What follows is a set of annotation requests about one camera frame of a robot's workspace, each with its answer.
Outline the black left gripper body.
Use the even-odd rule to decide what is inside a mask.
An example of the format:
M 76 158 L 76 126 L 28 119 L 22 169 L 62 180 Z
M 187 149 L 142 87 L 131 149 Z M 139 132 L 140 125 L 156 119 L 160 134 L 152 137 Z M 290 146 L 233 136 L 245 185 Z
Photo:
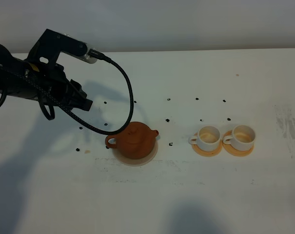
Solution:
M 64 67 L 56 65 L 49 69 L 47 65 L 41 66 L 41 72 L 44 73 L 44 81 L 40 83 L 52 97 L 62 104 L 66 109 L 81 109 L 81 103 L 87 94 L 82 90 L 82 86 L 74 81 L 68 80 Z

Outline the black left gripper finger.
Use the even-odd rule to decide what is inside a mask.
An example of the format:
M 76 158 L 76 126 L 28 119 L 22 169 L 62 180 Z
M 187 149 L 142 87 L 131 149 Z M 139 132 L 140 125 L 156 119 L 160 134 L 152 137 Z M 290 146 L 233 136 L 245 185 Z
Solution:
M 81 103 L 81 109 L 84 111 L 90 111 L 93 101 L 87 98 L 84 98 Z

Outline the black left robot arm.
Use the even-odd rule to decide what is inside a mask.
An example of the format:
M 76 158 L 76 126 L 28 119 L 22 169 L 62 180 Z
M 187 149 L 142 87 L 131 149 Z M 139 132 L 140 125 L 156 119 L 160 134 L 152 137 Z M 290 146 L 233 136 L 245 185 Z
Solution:
M 0 93 L 4 89 L 9 96 L 37 101 L 43 108 L 57 106 L 35 85 L 70 111 L 74 108 L 89 111 L 93 104 L 78 82 L 67 79 L 62 65 L 55 64 L 49 69 L 39 60 L 21 60 L 0 45 Z

